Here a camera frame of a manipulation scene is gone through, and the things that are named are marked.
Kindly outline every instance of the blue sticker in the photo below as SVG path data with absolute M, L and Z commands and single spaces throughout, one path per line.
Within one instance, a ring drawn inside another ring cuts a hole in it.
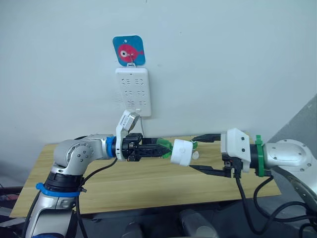
M 139 36 L 116 36 L 113 39 L 113 46 L 117 54 L 118 61 L 122 66 L 128 63 L 144 65 L 145 56 L 143 42 Z

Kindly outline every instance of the pink fish illustration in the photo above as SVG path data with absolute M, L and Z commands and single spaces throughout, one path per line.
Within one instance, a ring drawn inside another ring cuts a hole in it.
M 123 44 L 118 48 L 118 55 L 124 62 L 132 62 L 138 55 L 143 54 L 143 51 L 137 51 L 133 46 L 128 44 Z

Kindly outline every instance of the wall-mounted power strip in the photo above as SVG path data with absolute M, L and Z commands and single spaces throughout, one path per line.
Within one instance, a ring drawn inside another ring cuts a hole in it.
M 126 109 L 142 117 L 151 115 L 149 73 L 146 68 L 126 67 L 115 70 Z

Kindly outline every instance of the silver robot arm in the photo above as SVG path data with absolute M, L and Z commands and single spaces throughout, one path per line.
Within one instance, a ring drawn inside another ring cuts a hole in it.
M 297 140 L 281 140 L 263 146 L 264 164 L 283 175 L 310 209 L 317 212 L 317 160 Z
M 108 160 L 116 156 L 124 160 L 122 141 L 138 118 L 136 113 L 124 112 L 116 129 L 117 143 L 111 134 L 94 134 L 66 140 L 56 146 L 50 174 L 44 184 L 36 186 L 40 192 L 24 231 L 26 238 L 45 234 L 66 237 L 73 229 L 70 224 L 75 199 L 81 191 L 85 191 L 81 186 L 88 165 L 94 160 Z
M 260 136 L 257 136 L 255 144 L 250 144 L 249 136 L 236 128 L 222 134 L 206 134 L 193 138 L 201 142 L 219 139 L 223 170 L 199 165 L 191 165 L 192 168 L 208 175 L 229 178 L 232 168 L 238 177 L 241 172 L 249 172 L 250 168 L 256 169 L 256 175 L 260 177 L 265 176 L 265 172 L 269 176 L 269 170 L 274 170 L 286 177 L 309 208 L 317 212 L 317 161 L 305 144 L 285 139 L 262 145 Z

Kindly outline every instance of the robotic arm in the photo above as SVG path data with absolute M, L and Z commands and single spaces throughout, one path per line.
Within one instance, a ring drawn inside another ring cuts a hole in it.
M 116 136 L 95 134 L 57 145 L 47 180 L 36 186 L 40 191 L 27 216 L 22 238 L 72 236 L 77 225 L 73 208 L 80 192 L 85 192 L 83 174 L 94 160 L 116 157 L 115 161 L 139 161 L 142 157 L 165 158 L 171 155 L 172 163 L 189 165 L 193 149 L 191 142 L 175 140 L 172 147 L 170 142 L 161 138 L 143 138 L 141 133 L 129 133 L 138 118 L 138 114 L 125 111 L 116 127 Z M 193 138 L 193 141 L 201 142 L 215 140 L 221 140 L 223 169 L 191 165 L 192 168 L 207 175 L 228 178 L 232 169 L 235 178 L 240 178 L 241 172 L 247 173 L 250 168 L 254 168 L 260 177 L 270 176 L 270 170 L 276 170 L 291 182 L 308 207 L 317 212 L 317 162 L 307 146 L 295 140 L 262 145 L 260 136 L 255 144 L 250 144 L 249 136 L 236 128 L 222 134 Z
M 241 177 L 241 171 L 247 173 L 250 168 L 260 177 L 271 176 L 270 170 L 283 175 L 293 185 L 309 208 L 317 212 L 317 161 L 309 148 L 296 140 L 281 140 L 277 143 L 262 145 L 261 136 L 255 144 L 249 143 L 249 136 L 234 128 L 222 134 L 206 134 L 193 138 L 196 141 L 214 142 L 221 140 L 223 170 L 210 166 L 192 168 L 207 175 Z
M 66 140 L 56 146 L 47 180 L 36 185 L 40 192 L 26 219 L 26 238 L 63 238 L 76 230 L 73 208 L 80 192 L 86 192 L 82 188 L 83 174 L 92 161 L 114 157 L 120 161 L 139 161 L 142 157 L 169 156 L 170 142 L 161 138 L 143 138 L 140 133 L 129 134 L 138 118 L 138 114 L 125 111 L 116 128 L 117 137 L 94 134 Z

